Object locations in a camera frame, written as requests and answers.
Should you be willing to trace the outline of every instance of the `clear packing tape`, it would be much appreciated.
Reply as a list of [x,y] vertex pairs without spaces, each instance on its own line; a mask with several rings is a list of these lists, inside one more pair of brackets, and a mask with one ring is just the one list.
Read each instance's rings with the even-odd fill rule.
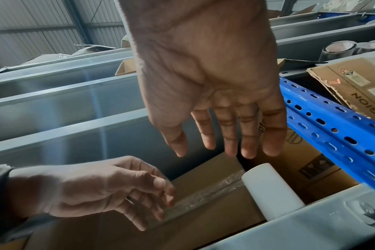
[[238,171],[227,178],[219,181],[218,183],[195,192],[180,201],[174,207],[166,208],[165,218],[162,222],[155,220],[153,217],[147,218],[149,228],[154,228],[160,224],[167,223],[170,220],[178,218],[194,209],[200,208],[226,194],[233,192],[236,189],[244,186],[241,176],[245,173],[244,170]]

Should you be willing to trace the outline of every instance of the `white cylinder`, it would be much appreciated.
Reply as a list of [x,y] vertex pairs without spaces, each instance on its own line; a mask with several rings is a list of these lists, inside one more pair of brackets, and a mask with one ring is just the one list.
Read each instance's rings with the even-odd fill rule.
[[305,206],[269,163],[249,170],[241,177],[241,180],[267,221]]

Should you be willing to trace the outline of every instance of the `hand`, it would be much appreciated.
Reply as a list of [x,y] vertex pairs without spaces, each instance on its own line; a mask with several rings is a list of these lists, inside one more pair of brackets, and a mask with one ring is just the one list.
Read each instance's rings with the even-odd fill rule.
[[208,149],[219,121],[228,155],[258,147],[258,109],[266,123],[263,150],[280,153],[286,108],[279,87],[277,45],[264,0],[119,0],[132,35],[141,93],[151,122],[178,156],[190,114]]
[[21,218],[41,213],[77,217],[115,210],[143,231],[147,222],[127,198],[140,202],[162,220],[164,210],[153,195],[173,206],[175,188],[152,165],[135,157],[121,157],[14,169],[9,174],[6,192],[12,212]]

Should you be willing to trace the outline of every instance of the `blue perforated metal post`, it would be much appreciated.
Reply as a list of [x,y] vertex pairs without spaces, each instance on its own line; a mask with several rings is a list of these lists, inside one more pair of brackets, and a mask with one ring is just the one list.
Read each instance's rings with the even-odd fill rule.
[[375,190],[375,121],[280,77],[288,125]]

